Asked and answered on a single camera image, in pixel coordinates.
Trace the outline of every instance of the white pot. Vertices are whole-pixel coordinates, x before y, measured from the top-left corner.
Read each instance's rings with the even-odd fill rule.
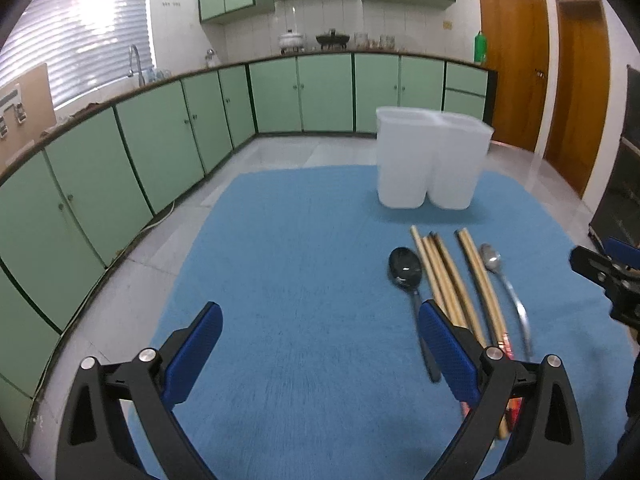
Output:
[[[278,36],[278,46],[283,48],[302,48],[305,42],[302,34],[298,32],[292,32],[290,29],[285,33]]]

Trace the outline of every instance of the countertop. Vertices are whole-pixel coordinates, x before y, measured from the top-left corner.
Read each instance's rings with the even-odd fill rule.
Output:
[[[347,49],[347,50],[331,50],[331,51],[322,51],[322,50],[311,50],[308,52],[297,52],[297,53],[292,53],[292,54],[277,54],[274,56],[265,56],[265,57],[259,57],[256,59],[250,59],[250,60],[245,60],[245,61],[238,61],[238,62],[233,62],[233,63],[225,63],[225,64],[220,64],[217,65],[213,68],[201,68],[201,69],[197,69],[197,70],[192,70],[190,72],[182,72],[180,74],[171,76],[169,78],[166,79],[161,79],[158,81],[155,81],[153,83],[150,83],[148,85],[145,85],[141,88],[136,88],[134,90],[131,90],[129,92],[124,92],[123,94],[117,95],[116,97],[113,97],[111,99],[108,99],[106,101],[103,101],[97,105],[94,105],[92,107],[89,108],[85,108],[83,110],[80,110],[78,113],[74,114],[71,116],[71,118],[66,121],[65,123],[59,124],[53,128],[50,128],[49,131],[46,132],[42,132],[40,134],[40,140],[38,142],[35,143],[34,146],[31,146],[30,149],[25,150],[23,153],[20,154],[20,156],[18,156],[15,161],[7,168],[4,169],[4,171],[2,171],[2,173],[0,173],[0,186],[2,184],[4,184],[4,182],[12,175],[15,173],[15,171],[18,170],[18,168],[21,167],[21,165],[23,165],[27,160],[29,160],[33,155],[35,155],[36,153],[38,153],[40,150],[42,150],[44,147],[46,147],[48,144],[50,144],[51,142],[53,142],[54,140],[56,140],[58,137],[62,136],[63,134],[65,134],[66,132],[68,132],[69,130],[73,129],[75,126],[78,126],[78,124],[82,123],[83,121],[89,119],[90,117],[93,117],[94,115],[100,113],[101,111],[106,110],[107,108],[112,107],[113,105],[116,105],[119,102],[122,101],[126,101],[127,99],[130,99],[138,94],[142,94],[143,92],[147,92],[149,90],[152,90],[154,88],[158,88],[162,85],[165,84],[169,84],[175,81],[180,81],[180,79],[185,79],[187,77],[190,76],[195,76],[195,75],[199,75],[199,74],[204,74],[207,72],[215,72],[217,70],[220,70],[222,68],[229,68],[232,66],[239,66],[239,65],[246,65],[246,64],[250,64],[250,63],[256,63],[256,62],[260,62],[260,61],[268,61],[268,60],[272,60],[272,59],[282,59],[284,57],[300,57],[300,56],[330,56],[331,54],[395,54],[396,56],[412,56],[412,57],[423,57],[423,58],[427,58],[427,59],[439,59],[442,61],[451,61],[451,62],[455,62],[455,63],[459,63],[459,64],[463,64],[463,65],[467,65],[467,66],[472,66],[475,68],[481,68],[482,70],[487,70],[488,72],[490,72],[489,69],[484,68],[484,67],[479,67],[478,65],[476,65],[475,63],[471,63],[468,61],[464,61],[461,59],[455,59],[452,57],[444,57],[444,56],[437,56],[435,54],[424,54],[421,52],[406,52],[406,51],[399,51],[399,50],[371,50],[371,49]]]

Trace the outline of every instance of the metal screw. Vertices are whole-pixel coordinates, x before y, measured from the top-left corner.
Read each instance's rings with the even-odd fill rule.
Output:
[[[94,367],[94,365],[95,359],[93,357],[85,357],[80,363],[80,367],[82,368],[82,370],[90,370]]]
[[[502,359],[502,350],[495,346],[489,346],[489,348],[486,349],[486,356],[494,361],[499,361]]]
[[[546,362],[553,368],[558,368],[562,364],[562,361],[557,355],[550,355],[546,358]]]
[[[138,354],[138,359],[140,359],[143,363],[148,363],[149,361],[153,361],[156,358],[156,351],[153,348],[145,348],[142,352]]]

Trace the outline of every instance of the spoon handle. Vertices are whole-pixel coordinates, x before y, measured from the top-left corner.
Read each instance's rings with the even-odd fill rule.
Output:
[[[516,307],[516,311],[518,313],[518,319],[520,320],[520,329],[522,330],[522,337],[524,338],[524,353],[526,358],[531,361],[532,359],[532,351],[531,351],[531,328],[529,326],[529,317],[527,316],[527,311],[524,308],[524,305],[520,301],[520,298],[516,294],[513,285],[507,278],[507,276],[503,272],[499,272],[498,276],[504,288],[507,289],[509,296],[511,297],[511,301]]]
[[[412,300],[414,302],[414,319],[415,319],[415,329],[418,332],[418,313],[420,312],[420,307],[422,306],[422,298],[420,297],[420,292],[414,290],[414,293],[411,295]],[[442,378],[442,373],[440,371],[440,367],[436,362],[435,357],[429,350],[427,343],[425,343],[424,339],[420,337],[420,333],[418,333],[418,341],[420,341],[420,351],[422,352],[422,359],[424,360],[424,364],[427,367],[427,373],[429,374],[429,378],[432,383],[439,383]]]

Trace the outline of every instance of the tiled floor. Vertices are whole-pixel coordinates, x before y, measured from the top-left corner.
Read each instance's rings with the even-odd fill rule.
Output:
[[[63,349],[42,396],[28,458],[44,480],[54,478],[58,430],[79,362],[131,359],[153,335],[164,302],[200,227],[228,184],[240,173],[341,164],[375,164],[375,140],[341,137],[256,139],[236,153],[174,212],[153,228],[100,291]],[[515,178],[545,206],[576,244],[591,247],[593,213],[544,160],[493,144],[488,170]]]

